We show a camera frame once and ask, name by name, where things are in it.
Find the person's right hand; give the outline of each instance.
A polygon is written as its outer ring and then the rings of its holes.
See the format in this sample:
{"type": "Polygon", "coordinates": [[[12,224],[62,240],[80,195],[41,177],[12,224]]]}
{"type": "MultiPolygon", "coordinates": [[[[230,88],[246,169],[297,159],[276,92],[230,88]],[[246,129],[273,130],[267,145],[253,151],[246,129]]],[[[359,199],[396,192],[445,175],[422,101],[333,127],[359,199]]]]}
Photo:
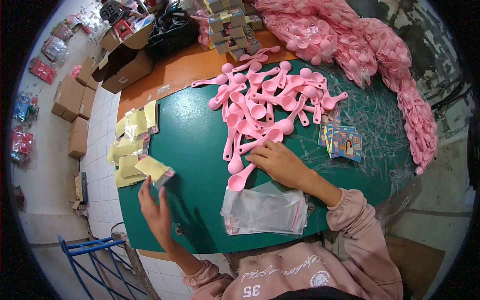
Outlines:
{"type": "Polygon", "coordinates": [[[172,242],[171,228],[172,220],[170,210],[167,205],[167,195],[165,187],[161,187],[158,192],[160,206],[155,203],[155,197],[150,196],[150,175],[145,179],[138,191],[138,200],[142,214],[147,221],[150,230],[156,237],[160,245],[165,248],[172,242]]]}
{"type": "Polygon", "coordinates": [[[310,192],[310,182],[316,173],[309,169],[281,142],[267,139],[262,146],[250,151],[246,160],[264,170],[273,180],[293,189],[310,192]]]}

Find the number 35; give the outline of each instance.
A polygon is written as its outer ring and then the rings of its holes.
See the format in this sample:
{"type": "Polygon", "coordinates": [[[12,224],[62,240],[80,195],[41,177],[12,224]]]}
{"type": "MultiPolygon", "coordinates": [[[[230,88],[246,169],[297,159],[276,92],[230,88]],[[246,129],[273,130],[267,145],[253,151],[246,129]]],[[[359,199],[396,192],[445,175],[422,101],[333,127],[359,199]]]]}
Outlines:
{"type": "Polygon", "coordinates": [[[260,295],[260,285],[256,285],[253,288],[252,287],[245,287],[243,289],[243,298],[250,298],[250,297],[257,297],[260,295]]]}

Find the black plastic bag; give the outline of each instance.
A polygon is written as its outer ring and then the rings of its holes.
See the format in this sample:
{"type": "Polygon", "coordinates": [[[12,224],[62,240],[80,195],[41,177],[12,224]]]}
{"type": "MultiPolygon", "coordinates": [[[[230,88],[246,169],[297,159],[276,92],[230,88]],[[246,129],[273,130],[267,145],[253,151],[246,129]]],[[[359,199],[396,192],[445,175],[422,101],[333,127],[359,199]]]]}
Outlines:
{"type": "Polygon", "coordinates": [[[170,1],[165,13],[157,17],[145,47],[152,58],[159,59],[198,42],[198,24],[176,1],[170,1]]]}

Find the hoodie sleeve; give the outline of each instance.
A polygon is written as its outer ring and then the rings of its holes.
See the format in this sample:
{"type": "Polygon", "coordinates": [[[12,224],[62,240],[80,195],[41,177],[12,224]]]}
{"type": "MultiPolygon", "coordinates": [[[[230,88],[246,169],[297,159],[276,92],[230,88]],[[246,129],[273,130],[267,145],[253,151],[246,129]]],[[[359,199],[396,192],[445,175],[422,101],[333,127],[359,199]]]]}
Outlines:
{"type": "Polygon", "coordinates": [[[398,299],[403,293],[400,272],[388,254],[375,209],[367,204],[362,192],[341,191],[338,204],[328,208],[328,226],[332,231],[343,233],[345,252],[363,273],[392,299],[398,299]]]}
{"type": "Polygon", "coordinates": [[[223,292],[233,281],[230,274],[220,274],[218,266],[208,260],[203,260],[202,268],[194,275],[188,276],[182,272],[183,283],[193,289],[190,300],[219,300],[223,292]]]}

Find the white tile floor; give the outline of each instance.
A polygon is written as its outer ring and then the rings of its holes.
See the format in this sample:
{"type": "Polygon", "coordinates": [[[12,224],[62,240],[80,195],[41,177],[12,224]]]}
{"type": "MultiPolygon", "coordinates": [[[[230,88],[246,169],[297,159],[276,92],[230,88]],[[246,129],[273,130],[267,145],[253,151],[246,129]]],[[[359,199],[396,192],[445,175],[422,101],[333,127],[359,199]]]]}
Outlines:
{"type": "MultiPolygon", "coordinates": [[[[107,152],[115,138],[117,111],[120,93],[114,95],[101,85],[95,94],[92,117],[90,118],[87,153],[80,160],[80,171],[86,172],[88,190],[88,222],[92,235],[96,238],[110,236],[111,228],[123,221],[119,195],[113,172],[115,168],[107,162],[107,152]]],[[[123,224],[115,231],[126,232],[123,224]]],[[[112,250],[124,261],[130,263],[125,250],[115,246],[112,250]]],[[[208,259],[220,267],[220,272],[230,273],[225,257],[220,253],[195,255],[208,259]]],[[[145,271],[164,300],[186,300],[192,294],[191,288],[182,282],[180,269],[176,263],[140,255],[145,271]]]]}

